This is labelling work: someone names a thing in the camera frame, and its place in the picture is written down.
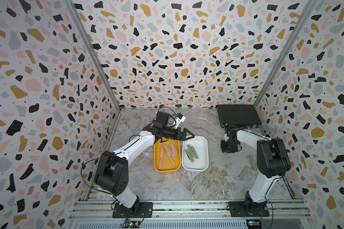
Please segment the white storage box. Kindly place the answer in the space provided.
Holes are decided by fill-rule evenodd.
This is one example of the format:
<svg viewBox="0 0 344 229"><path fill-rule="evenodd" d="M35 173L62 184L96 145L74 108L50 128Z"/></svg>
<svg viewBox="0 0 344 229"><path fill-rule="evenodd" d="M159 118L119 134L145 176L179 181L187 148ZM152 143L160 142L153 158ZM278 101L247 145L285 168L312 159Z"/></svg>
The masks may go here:
<svg viewBox="0 0 344 229"><path fill-rule="evenodd" d="M201 173L209 166L208 142L203 136L195 136L183 142L182 166L188 172Z"/></svg>

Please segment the pink folding knife angled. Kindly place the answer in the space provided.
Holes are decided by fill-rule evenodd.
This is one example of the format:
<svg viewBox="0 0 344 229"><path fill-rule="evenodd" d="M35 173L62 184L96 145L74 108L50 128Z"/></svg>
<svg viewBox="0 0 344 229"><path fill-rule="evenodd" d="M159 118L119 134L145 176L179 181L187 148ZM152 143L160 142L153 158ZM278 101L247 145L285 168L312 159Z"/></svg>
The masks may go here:
<svg viewBox="0 0 344 229"><path fill-rule="evenodd" d="M177 148L174 142L170 143L172 149L172 156L177 155Z"/></svg>

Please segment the pink folding knife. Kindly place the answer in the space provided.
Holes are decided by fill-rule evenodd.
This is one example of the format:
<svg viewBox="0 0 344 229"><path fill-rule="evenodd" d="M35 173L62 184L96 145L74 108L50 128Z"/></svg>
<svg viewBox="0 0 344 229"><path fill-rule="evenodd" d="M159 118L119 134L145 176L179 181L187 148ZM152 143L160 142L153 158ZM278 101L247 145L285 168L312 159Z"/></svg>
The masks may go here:
<svg viewBox="0 0 344 229"><path fill-rule="evenodd" d="M164 145L163 147L164 147L168 157L172 157L172 150L171 150L170 146L169 145Z"/></svg>

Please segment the yellow storage box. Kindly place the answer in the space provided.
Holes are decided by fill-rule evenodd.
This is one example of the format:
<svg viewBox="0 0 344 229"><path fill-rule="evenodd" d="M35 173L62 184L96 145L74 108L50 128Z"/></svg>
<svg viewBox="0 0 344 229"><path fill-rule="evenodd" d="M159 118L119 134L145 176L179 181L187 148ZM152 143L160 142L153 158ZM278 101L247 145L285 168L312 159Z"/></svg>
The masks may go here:
<svg viewBox="0 0 344 229"><path fill-rule="evenodd" d="M166 151L164 150L162 168L161 170L159 170L158 164L159 164L161 147L163 147L163 144L167 144L171 147L170 143L172 142L175 143L176 148L177 148L177 155L173 156L175 164L173 164L170 161L170 159L168 158L166 154ZM182 165L182 159L181 159L181 150L179 146L179 141L165 139L165 138L158 140L157 143L154 145L154 168L156 169L156 171L161 174L175 173L180 169L181 165Z"/></svg>

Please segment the long pink fruit knife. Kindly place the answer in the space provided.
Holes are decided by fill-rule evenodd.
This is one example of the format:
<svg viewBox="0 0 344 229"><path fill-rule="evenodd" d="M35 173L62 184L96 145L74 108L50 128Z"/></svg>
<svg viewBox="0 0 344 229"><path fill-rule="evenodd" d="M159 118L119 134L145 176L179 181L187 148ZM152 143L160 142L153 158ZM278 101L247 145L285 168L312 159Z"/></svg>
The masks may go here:
<svg viewBox="0 0 344 229"><path fill-rule="evenodd" d="M158 169L159 169L159 170L161 170L161 168L162 168L163 154L164 154L164 148L161 147L161 150L160 150L160 158L159 158L159 164L158 164Z"/></svg>

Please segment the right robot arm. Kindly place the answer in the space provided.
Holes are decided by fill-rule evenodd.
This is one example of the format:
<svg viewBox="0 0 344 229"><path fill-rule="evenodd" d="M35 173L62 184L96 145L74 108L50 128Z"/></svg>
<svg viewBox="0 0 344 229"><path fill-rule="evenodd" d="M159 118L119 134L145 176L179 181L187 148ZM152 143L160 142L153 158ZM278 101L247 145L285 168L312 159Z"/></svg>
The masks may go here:
<svg viewBox="0 0 344 229"><path fill-rule="evenodd" d="M242 144L256 150L256 166L259 173L253 187L246 193L240 210L250 216L258 213L265 215L267 195L275 182L283 178L291 167L284 142L281 138L261 136L245 127L238 127L235 123L226 124L224 129L222 152L239 152Z"/></svg>

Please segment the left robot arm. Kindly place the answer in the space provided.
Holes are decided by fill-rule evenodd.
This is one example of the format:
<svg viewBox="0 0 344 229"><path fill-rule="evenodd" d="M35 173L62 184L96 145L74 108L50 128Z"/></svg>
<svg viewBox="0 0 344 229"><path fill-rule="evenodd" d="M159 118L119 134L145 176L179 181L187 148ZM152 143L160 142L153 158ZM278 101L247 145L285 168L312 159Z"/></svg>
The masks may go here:
<svg viewBox="0 0 344 229"><path fill-rule="evenodd" d="M125 209L133 211L133 215L136 214L140 199L128 187L129 164L159 140L186 141L194 138L195 135L187 128L179 127L184 120L185 116L181 113L172 115L158 111L156 117L129 143L114 152L102 153L94 177L95 184L109 192Z"/></svg>

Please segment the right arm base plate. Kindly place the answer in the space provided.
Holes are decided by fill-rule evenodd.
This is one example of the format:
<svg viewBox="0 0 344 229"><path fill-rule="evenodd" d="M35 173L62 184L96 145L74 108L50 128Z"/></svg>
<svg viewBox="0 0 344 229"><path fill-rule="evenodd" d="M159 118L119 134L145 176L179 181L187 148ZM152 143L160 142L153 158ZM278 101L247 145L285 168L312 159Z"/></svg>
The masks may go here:
<svg viewBox="0 0 344 229"><path fill-rule="evenodd" d="M227 210L231 217L269 217L267 202L251 203L245 201L230 201Z"/></svg>

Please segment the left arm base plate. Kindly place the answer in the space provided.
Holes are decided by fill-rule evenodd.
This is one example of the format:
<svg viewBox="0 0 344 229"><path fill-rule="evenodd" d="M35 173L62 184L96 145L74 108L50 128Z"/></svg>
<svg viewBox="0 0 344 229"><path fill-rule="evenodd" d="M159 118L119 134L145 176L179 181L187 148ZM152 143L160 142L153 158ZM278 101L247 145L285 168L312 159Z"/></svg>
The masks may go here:
<svg viewBox="0 0 344 229"><path fill-rule="evenodd" d="M131 208L126 208L121 204L116 204L114 206L112 217L115 219L151 218L152 214L152 202L138 202L135 203Z"/></svg>

